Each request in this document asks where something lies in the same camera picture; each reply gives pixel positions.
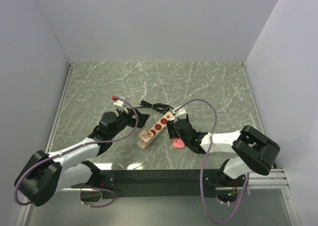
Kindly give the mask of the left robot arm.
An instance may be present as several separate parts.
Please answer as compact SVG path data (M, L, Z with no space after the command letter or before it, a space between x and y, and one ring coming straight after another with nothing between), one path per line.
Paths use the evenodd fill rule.
M102 191L104 177L90 158L105 153L126 127L142 128L149 114L138 110L105 112L93 132L80 143L61 151L34 153L14 182L15 201L42 206L65 188L82 184Z

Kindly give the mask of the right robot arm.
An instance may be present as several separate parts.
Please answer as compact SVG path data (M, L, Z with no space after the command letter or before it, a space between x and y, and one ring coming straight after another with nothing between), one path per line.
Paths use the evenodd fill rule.
M181 139L196 154L221 152L237 155L226 160L218 173L219 182L225 186L247 173L268 175L280 152L276 142L249 125L240 131L219 134L196 131L188 119L170 120L166 125L171 139Z

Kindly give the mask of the beige power strip red sockets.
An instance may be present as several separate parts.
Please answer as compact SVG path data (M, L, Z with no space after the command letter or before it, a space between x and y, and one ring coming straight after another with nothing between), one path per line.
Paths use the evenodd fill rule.
M149 130L155 130L156 132L156 135L151 141L149 141L148 143L145 143L139 138L137 141L137 146L139 146L142 149L147 148L159 136L159 134L163 132L163 130L166 128L166 123L169 120L174 120L174 116L172 112L167 112L166 114L164 114L164 116L161 117L160 120L157 121L155 125L149 129Z

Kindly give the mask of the pink cube socket adapter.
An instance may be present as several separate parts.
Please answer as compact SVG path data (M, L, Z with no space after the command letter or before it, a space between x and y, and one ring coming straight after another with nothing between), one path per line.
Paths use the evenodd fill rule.
M143 142L148 143L154 138L155 135L156 135L155 130L143 129L139 134L139 138Z

